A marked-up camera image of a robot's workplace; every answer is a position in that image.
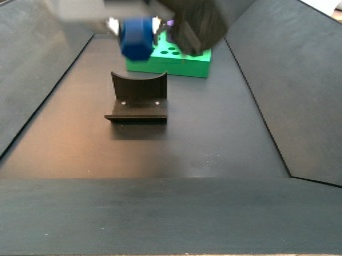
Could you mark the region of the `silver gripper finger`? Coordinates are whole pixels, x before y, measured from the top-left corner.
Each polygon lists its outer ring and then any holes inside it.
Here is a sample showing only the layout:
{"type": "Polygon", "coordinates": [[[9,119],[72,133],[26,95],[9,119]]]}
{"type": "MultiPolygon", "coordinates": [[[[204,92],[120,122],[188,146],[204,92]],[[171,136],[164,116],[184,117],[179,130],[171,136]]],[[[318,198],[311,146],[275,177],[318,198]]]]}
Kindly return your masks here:
{"type": "Polygon", "coordinates": [[[160,26],[161,26],[161,19],[157,16],[152,17],[152,35],[153,35],[155,45],[157,45],[160,26]]]}
{"type": "Polygon", "coordinates": [[[117,36],[119,35],[119,30],[120,30],[120,23],[119,20],[115,18],[109,18],[107,21],[107,27],[109,32],[117,36]]]}

